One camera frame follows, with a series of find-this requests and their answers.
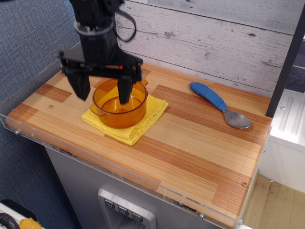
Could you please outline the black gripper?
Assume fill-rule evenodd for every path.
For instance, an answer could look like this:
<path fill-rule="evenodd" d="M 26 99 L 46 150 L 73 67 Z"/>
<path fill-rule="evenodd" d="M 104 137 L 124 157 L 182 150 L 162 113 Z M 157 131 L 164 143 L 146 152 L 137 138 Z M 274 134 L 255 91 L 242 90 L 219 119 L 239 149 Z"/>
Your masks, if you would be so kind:
<path fill-rule="evenodd" d="M 114 29 L 96 36 L 80 35 L 81 44 L 59 51 L 62 70 L 78 98 L 86 101 L 89 76 L 119 78 L 120 104 L 129 102 L 133 82 L 142 80 L 142 60 L 122 51 Z"/>

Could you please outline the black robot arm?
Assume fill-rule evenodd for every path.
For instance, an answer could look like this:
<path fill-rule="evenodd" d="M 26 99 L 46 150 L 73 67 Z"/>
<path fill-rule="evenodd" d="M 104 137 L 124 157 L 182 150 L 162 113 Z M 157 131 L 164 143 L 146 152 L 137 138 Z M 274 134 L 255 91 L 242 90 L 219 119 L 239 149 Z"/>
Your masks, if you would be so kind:
<path fill-rule="evenodd" d="M 143 61 L 120 49 L 115 15 L 135 24 L 134 18 L 120 10 L 123 0 L 72 0 L 71 4 L 81 44 L 59 51 L 62 72 L 82 100 L 90 92 L 89 76 L 115 78 L 120 103 L 128 103 L 133 85 L 142 80 Z"/>

